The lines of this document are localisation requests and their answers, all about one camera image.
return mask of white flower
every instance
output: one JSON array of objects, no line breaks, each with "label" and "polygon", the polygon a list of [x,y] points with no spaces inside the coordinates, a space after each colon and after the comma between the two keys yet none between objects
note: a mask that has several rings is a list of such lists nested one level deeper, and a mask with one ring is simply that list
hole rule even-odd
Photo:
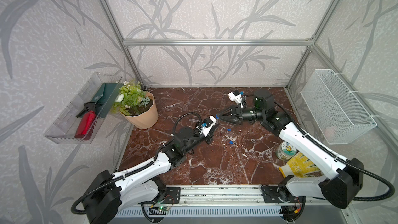
[{"label": "white flower", "polygon": [[124,94],[119,93],[119,95],[116,97],[115,102],[122,102],[123,98],[124,98]]}]

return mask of leaf pattern wallpaper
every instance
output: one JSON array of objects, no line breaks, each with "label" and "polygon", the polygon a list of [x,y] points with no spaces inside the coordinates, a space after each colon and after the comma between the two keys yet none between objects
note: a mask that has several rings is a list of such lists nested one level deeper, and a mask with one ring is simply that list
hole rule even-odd
[{"label": "leaf pattern wallpaper", "polygon": [[108,115],[90,145],[43,136],[93,72],[134,78],[97,0],[0,0],[0,223],[82,223],[70,205],[113,170],[131,124]]},{"label": "leaf pattern wallpaper", "polygon": [[[124,38],[310,38],[331,0],[107,0]],[[302,46],[131,46],[150,86],[285,86]]]},{"label": "leaf pattern wallpaper", "polygon": [[[317,45],[359,90],[393,132],[398,134],[398,0],[343,0]],[[326,68],[310,55],[289,92],[306,127],[323,139],[300,92],[314,69]],[[398,158],[373,129],[346,145],[331,145],[336,152],[360,159],[366,168],[398,187]],[[379,195],[386,187],[364,177],[360,194]],[[395,223],[398,196],[378,202],[353,202],[362,223]]]}]

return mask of clear plastic tray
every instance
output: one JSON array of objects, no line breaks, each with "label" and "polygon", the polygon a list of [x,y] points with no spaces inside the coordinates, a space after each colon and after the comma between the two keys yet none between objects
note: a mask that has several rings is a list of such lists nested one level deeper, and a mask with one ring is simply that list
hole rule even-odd
[{"label": "clear plastic tray", "polygon": [[[44,136],[57,144],[90,144],[112,107],[119,93],[119,88],[123,85],[121,79],[121,76],[102,75],[95,72],[73,98],[72,102],[69,103],[61,115],[47,129]],[[82,120],[82,118],[77,118],[76,115],[83,110],[84,103],[91,102],[103,83],[107,83],[106,86],[109,85],[106,93],[109,97],[105,102],[102,102],[102,106],[98,108],[97,116],[89,128],[89,132],[82,138],[75,138],[77,127]]]}]

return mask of wire mesh basket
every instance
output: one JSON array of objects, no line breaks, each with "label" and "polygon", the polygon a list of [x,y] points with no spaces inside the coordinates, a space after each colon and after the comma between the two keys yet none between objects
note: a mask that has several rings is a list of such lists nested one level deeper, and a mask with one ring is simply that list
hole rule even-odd
[{"label": "wire mesh basket", "polygon": [[351,143],[377,126],[333,70],[316,69],[301,95],[330,144]]}]

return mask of red water bottle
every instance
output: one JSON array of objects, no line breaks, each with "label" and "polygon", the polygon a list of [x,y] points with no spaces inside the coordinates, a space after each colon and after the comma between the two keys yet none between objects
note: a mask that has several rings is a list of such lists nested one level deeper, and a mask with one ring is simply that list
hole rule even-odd
[{"label": "red water bottle", "polygon": [[83,140],[89,140],[91,138],[91,133],[93,132],[92,123],[94,122],[97,114],[95,112],[95,108],[100,106],[100,103],[88,102],[84,104],[85,108],[76,116],[79,118],[82,114],[82,120],[80,121],[79,126],[77,127],[75,138],[83,138]]}]

